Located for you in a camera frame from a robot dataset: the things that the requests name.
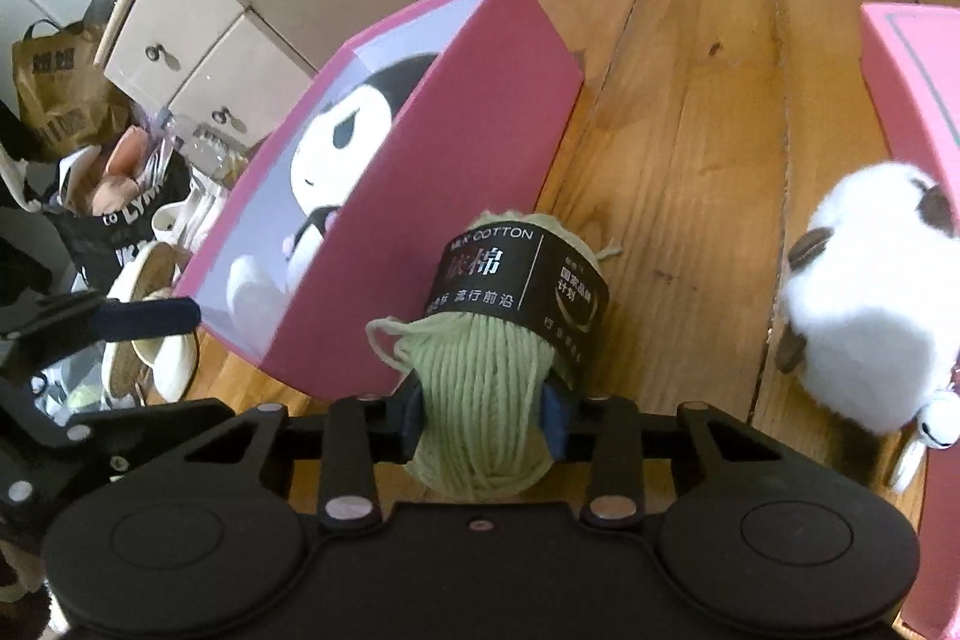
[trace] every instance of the printed label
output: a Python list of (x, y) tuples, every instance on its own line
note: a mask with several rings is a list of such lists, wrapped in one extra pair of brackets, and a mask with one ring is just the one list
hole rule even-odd
[(425, 314), (477, 313), (516, 323), (550, 342), (579, 373), (609, 296), (599, 272), (563, 239), (503, 221), (448, 242)]

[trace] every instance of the green yarn ball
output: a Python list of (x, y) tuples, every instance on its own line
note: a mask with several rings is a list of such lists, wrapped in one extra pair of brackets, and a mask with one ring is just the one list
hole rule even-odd
[[(551, 215), (484, 213), (470, 228), (518, 220), (546, 229), (599, 271), (587, 244)], [(388, 353), (377, 333), (397, 336)], [(570, 383), (553, 346), (515, 323), (472, 313), (438, 313), (413, 323), (379, 319), (367, 326), (371, 346), (424, 387), (426, 425), (407, 471), (460, 501), (503, 499), (534, 485), (550, 468), (539, 429), (539, 396), (551, 368)]]

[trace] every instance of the wooden floor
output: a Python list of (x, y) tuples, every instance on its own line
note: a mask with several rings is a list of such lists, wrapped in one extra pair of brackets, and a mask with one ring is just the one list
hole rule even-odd
[[(541, 196), (605, 263), (611, 308), (590, 391), (672, 413), (706, 400), (879, 485), (880, 453), (818, 410), (772, 362), (784, 247), (841, 176), (886, 155), (859, 71), (863, 1), (540, 0), (587, 81)], [(236, 408), (309, 400), (205, 340), (191, 396)], [(304, 473), (295, 501), (309, 506)], [(383, 499), (425, 489), (384, 468)], [(650, 480), (668, 501), (665, 474)], [(555, 469), (528, 498), (578, 501), (586, 471)], [(914, 520), (920, 487), (898, 504)]]

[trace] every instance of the brown paper bag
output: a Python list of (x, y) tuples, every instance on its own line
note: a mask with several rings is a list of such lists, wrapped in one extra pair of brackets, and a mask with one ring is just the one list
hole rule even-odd
[(40, 140), (44, 160), (58, 161), (121, 134), (130, 120), (130, 100), (93, 65), (102, 28), (81, 20), (34, 37), (39, 23), (59, 28), (38, 20), (13, 44), (13, 84), (20, 122)]

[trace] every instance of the cardboard box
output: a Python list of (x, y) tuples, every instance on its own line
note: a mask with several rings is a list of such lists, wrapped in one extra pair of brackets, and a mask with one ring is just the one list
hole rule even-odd
[[(438, 55), (254, 345), (230, 314), (227, 280), (243, 255), (284, 280), (284, 240), (305, 218), (291, 186), (296, 147), (323, 108), (417, 53)], [(582, 82), (536, 0), (413, 4), (317, 74), (232, 191), (178, 293), (200, 304), (213, 335), (282, 383), (321, 399), (390, 392), (397, 372), (373, 355), (368, 321), (421, 317), (445, 242), (483, 210), (534, 208)]]
[[(960, 217), (960, 9), (864, 4), (862, 70), (893, 157), (944, 185)], [(960, 638), (960, 447), (929, 451), (920, 576), (901, 610), (924, 637)]]

